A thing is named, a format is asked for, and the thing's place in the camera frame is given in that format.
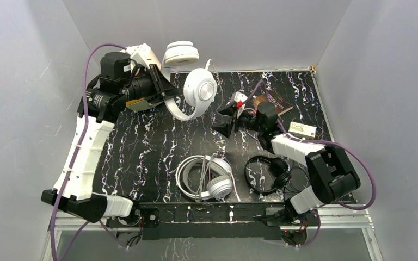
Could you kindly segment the small white on-ear headphones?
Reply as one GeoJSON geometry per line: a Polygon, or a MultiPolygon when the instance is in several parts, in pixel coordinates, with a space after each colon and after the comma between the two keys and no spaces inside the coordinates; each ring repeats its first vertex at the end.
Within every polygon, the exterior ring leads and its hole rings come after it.
{"type": "MultiPolygon", "coordinates": [[[[165,79],[169,80],[172,67],[192,64],[198,60],[198,49],[193,46],[191,41],[172,42],[167,45],[161,61],[161,73],[165,79]]],[[[214,101],[218,85],[208,70],[210,62],[210,60],[207,61],[205,68],[193,69],[185,80],[183,95],[185,102],[194,107],[191,115],[183,113],[173,98],[164,100],[165,106],[177,120],[189,121],[201,117],[214,101]]]]}

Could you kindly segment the large white over-ear headphones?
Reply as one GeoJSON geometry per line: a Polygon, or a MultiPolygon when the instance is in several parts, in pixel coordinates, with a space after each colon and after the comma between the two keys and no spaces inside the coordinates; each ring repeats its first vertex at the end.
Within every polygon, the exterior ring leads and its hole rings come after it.
{"type": "Polygon", "coordinates": [[[223,202],[232,192],[237,201],[241,202],[232,167],[221,158],[209,155],[190,156],[179,163],[175,180],[180,191],[196,202],[212,199],[223,202]],[[189,185],[189,174],[196,166],[200,166],[201,171],[198,188],[193,190],[189,185]]]}

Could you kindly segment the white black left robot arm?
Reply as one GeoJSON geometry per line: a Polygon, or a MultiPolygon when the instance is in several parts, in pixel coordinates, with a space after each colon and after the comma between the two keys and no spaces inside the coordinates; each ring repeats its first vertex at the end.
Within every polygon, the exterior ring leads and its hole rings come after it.
{"type": "Polygon", "coordinates": [[[77,110],[75,136],[55,185],[41,194],[58,211],[96,223],[119,218],[135,226],[141,218],[139,204],[128,196],[93,192],[93,182],[103,147],[118,117],[130,100],[157,103],[179,94],[170,82],[170,68],[126,52],[109,52],[100,62],[100,74],[86,83],[77,110]]]}

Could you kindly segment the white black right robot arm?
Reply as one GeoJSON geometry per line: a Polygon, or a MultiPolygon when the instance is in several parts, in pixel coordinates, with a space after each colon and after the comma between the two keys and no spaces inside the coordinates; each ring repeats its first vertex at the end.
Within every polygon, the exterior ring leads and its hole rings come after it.
{"type": "Polygon", "coordinates": [[[278,114],[271,102],[261,102],[255,114],[232,102],[219,114],[228,120],[212,129],[229,138],[240,128],[256,131],[261,147],[276,156],[287,157],[304,165],[309,175],[309,186],[286,199],[283,210],[275,216],[299,225],[314,209],[331,204],[360,188],[359,176],[344,149],[326,140],[301,140],[284,133],[278,124],[278,114]]]}

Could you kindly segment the pastel mini drawer cabinet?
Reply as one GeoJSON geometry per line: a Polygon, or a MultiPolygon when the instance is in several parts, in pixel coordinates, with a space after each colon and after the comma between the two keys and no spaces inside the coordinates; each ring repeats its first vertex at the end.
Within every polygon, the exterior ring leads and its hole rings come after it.
{"type": "Polygon", "coordinates": [[[124,67],[130,75],[121,81],[120,88],[126,108],[138,112],[162,104],[164,96],[156,85],[161,77],[161,63],[151,47],[143,43],[123,52],[130,55],[130,64],[124,67]]]}

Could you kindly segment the orange brown paperback book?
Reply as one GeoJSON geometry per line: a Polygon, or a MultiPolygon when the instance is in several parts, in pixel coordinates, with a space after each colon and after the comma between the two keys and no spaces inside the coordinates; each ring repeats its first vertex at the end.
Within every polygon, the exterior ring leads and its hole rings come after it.
{"type": "Polygon", "coordinates": [[[256,110],[257,106],[261,102],[273,103],[275,105],[275,111],[279,116],[289,112],[293,108],[293,105],[282,97],[276,90],[267,91],[267,93],[254,96],[254,98],[248,103],[248,107],[256,110]]]}

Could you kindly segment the small white green box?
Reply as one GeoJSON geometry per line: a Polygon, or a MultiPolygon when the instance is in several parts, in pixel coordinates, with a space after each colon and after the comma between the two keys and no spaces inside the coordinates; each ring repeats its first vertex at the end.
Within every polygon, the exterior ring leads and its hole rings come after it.
{"type": "Polygon", "coordinates": [[[317,133],[316,127],[293,121],[290,122],[288,132],[297,138],[306,140],[315,139],[317,133]]]}

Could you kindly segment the black wired headphones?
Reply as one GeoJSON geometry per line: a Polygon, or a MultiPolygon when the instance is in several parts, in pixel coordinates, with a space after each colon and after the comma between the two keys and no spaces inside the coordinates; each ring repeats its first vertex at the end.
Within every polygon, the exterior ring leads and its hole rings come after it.
{"type": "Polygon", "coordinates": [[[253,156],[244,166],[244,178],[258,195],[277,191],[295,195],[311,184],[306,168],[286,157],[253,156]]]}

